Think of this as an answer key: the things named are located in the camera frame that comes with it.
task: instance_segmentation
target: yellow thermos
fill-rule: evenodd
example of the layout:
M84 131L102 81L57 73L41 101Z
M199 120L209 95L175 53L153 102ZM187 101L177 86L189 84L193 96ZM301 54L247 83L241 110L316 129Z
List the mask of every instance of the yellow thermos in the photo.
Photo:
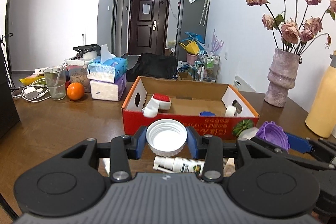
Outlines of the yellow thermos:
M306 125L322 138L329 138L336 125L336 51L324 73L315 100L306 118Z

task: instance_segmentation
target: blue tissue pack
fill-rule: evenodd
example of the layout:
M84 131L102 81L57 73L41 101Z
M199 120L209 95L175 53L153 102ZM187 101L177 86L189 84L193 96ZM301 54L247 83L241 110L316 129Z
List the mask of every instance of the blue tissue pack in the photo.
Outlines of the blue tissue pack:
M107 83L115 83L127 71L128 60L115 57L101 62L100 56L87 66L87 78Z

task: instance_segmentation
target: white power adapter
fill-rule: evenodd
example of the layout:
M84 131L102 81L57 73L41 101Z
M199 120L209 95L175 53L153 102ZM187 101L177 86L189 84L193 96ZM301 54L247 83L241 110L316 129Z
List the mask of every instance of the white power adapter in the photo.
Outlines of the white power adapter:
M37 91L33 86L30 86L29 88L26 88L24 90L24 93L25 93L25 97L28 100L33 100L33 99L37 98Z

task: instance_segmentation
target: brown tabletop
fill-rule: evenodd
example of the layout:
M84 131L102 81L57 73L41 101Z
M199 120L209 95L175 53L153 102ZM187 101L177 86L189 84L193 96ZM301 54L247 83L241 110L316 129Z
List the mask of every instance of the brown tabletop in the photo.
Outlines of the brown tabletop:
M29 103L15 99L21 122L0 139L0 193L18 214L21 213L13 195L13 185L24 171L86 138L109 142L124 134L121 106L130 87L128 83L120 102L92 100L90 95L79 102L63 99ZM260 114L258 126L264 121L275 121L289 133L318 138L305 125L307 112L292 100L288 99L282 109L267 104L264 94L242 94ZM185 147L179 156L190 157L188 149ZM154 172L154 158L146 146L141 160L130 160L132 173ZM106 175L103 164L99 171ZM0 223L11 223L3 210L0 210Z

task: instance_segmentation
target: pink bucket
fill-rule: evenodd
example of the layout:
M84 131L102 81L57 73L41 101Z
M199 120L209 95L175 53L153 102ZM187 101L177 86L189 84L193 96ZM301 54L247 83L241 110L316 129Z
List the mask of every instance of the pink bucket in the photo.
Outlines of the pink bucket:
M197 60L198 55L192 55L187 53L187 63L189 65L194 66L195 65L195 61Z

